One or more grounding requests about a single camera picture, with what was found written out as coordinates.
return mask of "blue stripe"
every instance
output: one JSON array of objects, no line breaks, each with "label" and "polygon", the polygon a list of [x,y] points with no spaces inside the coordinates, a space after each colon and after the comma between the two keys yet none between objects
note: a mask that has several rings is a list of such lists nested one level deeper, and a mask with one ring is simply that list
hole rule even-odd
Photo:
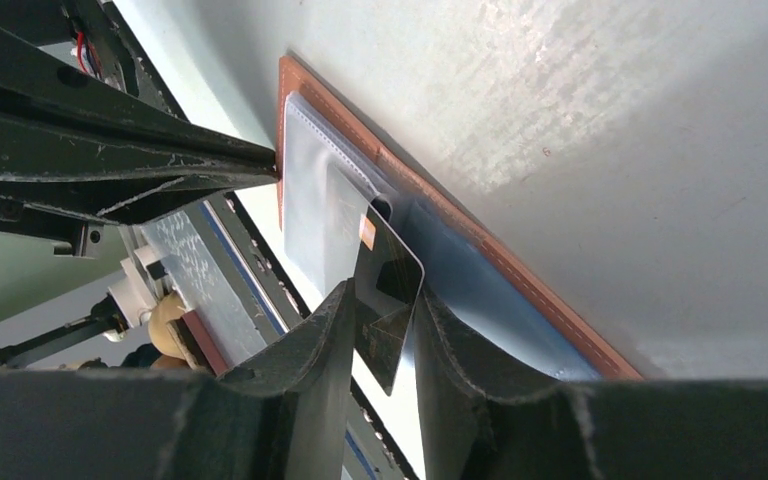
[{"label": "blue stripe", "polygon": [[360,448],[357,446],[357,443],[355,443],[355,439],[352,438],[349,432],[346,432],[346,443],[349,444],[349,448],[351,448],[352,452],[355,453],[355,456],[360,461],[360,464],[363,467],[363,469],[366,471],[366,474],[369,475],[370,480],[375,480],[375,472],[372,471],[372,465],[370,465],[369,462],[366,461],[366,457],[363,456],[363,452],[360,451]]},{"label": "blue stripe", "polygon": [[[201,204],[199,208],[201,209],[204,218],[207,219],[207,223],[210,224],[210,228],[213,230],[213,233],[216,234],[216,238],[218,238],[219,242],[222,244],[222,248],[224,248],[225,252],[228,253],[228,256],[231,257],[231,261],[234,263],[234,266],[237,267],[237,271],[240,272],[240,275],[243,277],[243,280],[245,280],[249,290],[251,290],[252,295],[260,304],[263,313],[265,313],[267,318],[269,318],[269,323],[272,324],[272,328],[274,328],[275,331],[280,335],[287,333],[287,330],[283,325],[281,325],[281,322],[275,318],[275,315],[272,314],[272,311],[267,306],[266,301],[260,295],[260,291],[257,289],[257,285],[254,283],[255,280],[251,277],[251,275],[249,275],[249,272],[246,270],[246,267],[243,265],[240,257],[234,251],[234,247],[231,245],[231,242],[225,238],[225,235],[222,233],[222,229],[219,227],[216,219],[213,218],[213,215],[210,214],[210,209],[208,209],[205,204]],[[366,471],[366,474],[369,475],[370,480],[375,480],[375,471],[372,469],[372,465],[370,465],[369,461],[367,461],[363,452],[360,451],[360,448],[358,448],[357,443],[355,443],[354,438],[352,438],[349,432],[346,432],[346,443],[349,444],[349,448],[351,448],[352,452],[354,452],[364,471]]]},{"label": "blue stripe", "polygon": [[224,248],[225,251],[228,252],[228,256],[231,257],[231,261],[234,262],[234,266],[237,267],[237,270],[242,275],[243,280],[245,280],[246,285],[248,285],[252,295],[257,300],[257,303],[260,304],[260,308],[261,310],[263,310],[263,313],[266,314],[266,317],[269,319],[269,323],[272,324],[272,328],[274,328],[275,331],[278,332],[279,334],[283,335],[287,333],[287,330],[284,328],[283,325],[281,325],[281,322],[279,322],[278,319],[275,318],[275,315],[272,313],[272,310],[267,306],[267,303],[263,300],[263,297],[260,296],[260,292],[257,289],[257,284],[254,283],[255,280],[246,271],[246,267],[243,265],[243,262],[241,261],[240,257],[234,251],[234,247],[231,245],[231,242],[229,242],[228,239],[225,238],[225,235],[222,233],[222,229],[219,227],[219,224],[216,222],[216,219],[214,219],[213,215],[210,214],[210,209],[208,209],[207,206],[205,206],[205,204],[201,204],[200,208],[202,213],[204,214],[204,218],[207,219],[207,223],[210,224],[210,228],[213,230],[213,233],[216,234],[216,238],[218,238],[219,242],[222,243],[222,248]]}]

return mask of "black metal arm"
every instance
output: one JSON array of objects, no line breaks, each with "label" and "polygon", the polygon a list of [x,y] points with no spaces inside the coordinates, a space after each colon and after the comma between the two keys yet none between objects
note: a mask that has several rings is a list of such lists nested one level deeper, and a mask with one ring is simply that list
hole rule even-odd
[{"label": "black metal arm", "polygon": [[73,38],[61,0],[0,0],[0,27],[36,46]]},{"label": "black metal arm", "polygon": [[[139,80],[156,75],[143,62],[125,72],[122,65],[134,61],[116,36],[121,27],[104,23],[97,4],[66,5],[68,18],[82,14],[82,25],[106,29],[96,33],[105,65],[120,70],[123,88],[144,96]],[[170,116],[0,28],[0,202],[14,212],[0,218],[0,231],[54,237],[79,254],[71,239],[90,225],[145,223],[212,193],[276,178],[271,149]],[[39,212],[46,221],[26,228]]]},{"label": "black metal arm", "polygon": [[90,314],[18,345],[0,347],[0,368],[25,368],[107,331],[124,332],[128,325],[113,297],[95,304]]}]

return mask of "white wall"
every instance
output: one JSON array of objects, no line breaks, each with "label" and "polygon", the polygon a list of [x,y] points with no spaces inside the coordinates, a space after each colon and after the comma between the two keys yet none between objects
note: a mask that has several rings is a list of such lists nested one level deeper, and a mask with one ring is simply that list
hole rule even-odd
[{"label": "white wall", "polygon": [[[104,298],[107,287],[122,278],[124,274],[121,272],[108,275],[0,322],[0,347],[21,343],[85,317],[90,308]],[[110,366],[119,365],[125,355],[148,342],[148,332],[145,328],[131,331],[125,340],[119,343],[112,343],[105,337],[98,336],[41,360],[34,366],[56,367],[96,357],[101,357],[102,361]]]},{"label": "white wall", "polygon": [[55,43],[40,47],[40,50],[60,60],[63,63],[78,67],[78,57],[72,56],[72,49],[75,44],[72,42]]},{"label": "white wall", "polygon": [[650,377],[768,377],[768,1],[118,0],[195,123],[293,52]]}]

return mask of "metal frame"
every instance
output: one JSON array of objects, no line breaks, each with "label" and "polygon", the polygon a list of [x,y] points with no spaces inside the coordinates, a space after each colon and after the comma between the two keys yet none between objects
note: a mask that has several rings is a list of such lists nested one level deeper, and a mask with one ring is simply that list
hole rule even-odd
[{"label": "metal frame", "polygon": [[[116,35],[125,30],[109,25],[95,0],[64,0],[64,12],[94,28],[102,58],[132,84],[123,88],[139,95],[149,77],[152,90],[159,77],[142,62],[123,67],[134,63]],[[277,179],[271,149],[196,127],[164,113],[169,107],[158,111],[2,28],[0,52],[0,139],[9,139],[0,140],[0,202],[16,217],[0,218],[0,231],[71,242],[86,223],[141,224],[212,193]]]},{"label": "metal frame", "polygon": [[61,0],[0,0],[0,27],[37,47],[73,38]]},{"label": "metal frame", "polygon": [[[260,319],[264,340],[301,324],[307,305],[236,195],[216,195],[187,213],[225,278],[238,285],[247,311],[261,313],[251,318]],[[267,321],[266,312],[277,321]],[[354,380],[350,393],[344,466],[352,478],[418,478]]]}]

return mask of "beige roller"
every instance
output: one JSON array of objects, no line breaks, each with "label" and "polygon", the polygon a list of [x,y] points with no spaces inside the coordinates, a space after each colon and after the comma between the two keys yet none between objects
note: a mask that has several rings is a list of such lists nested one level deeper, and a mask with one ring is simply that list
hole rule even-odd
[{"label": "beige roller", "polygon": [[176,292],[163,297],[160,303],[152,310],[151,318],[148,321],[148,336],[151,339],[151,343],[160,350],[160,353],[185,360],[184,354],[178,348],[178,344],[172,338],[172,334],[166,328],[166,324],[181,318],[181,315],[186,312],[184,302]]},{"label": "beige roller", "polygon": [[151,364],[151,368],[190,368],[190,366],[185,360],[180,358],[162,355]]}]

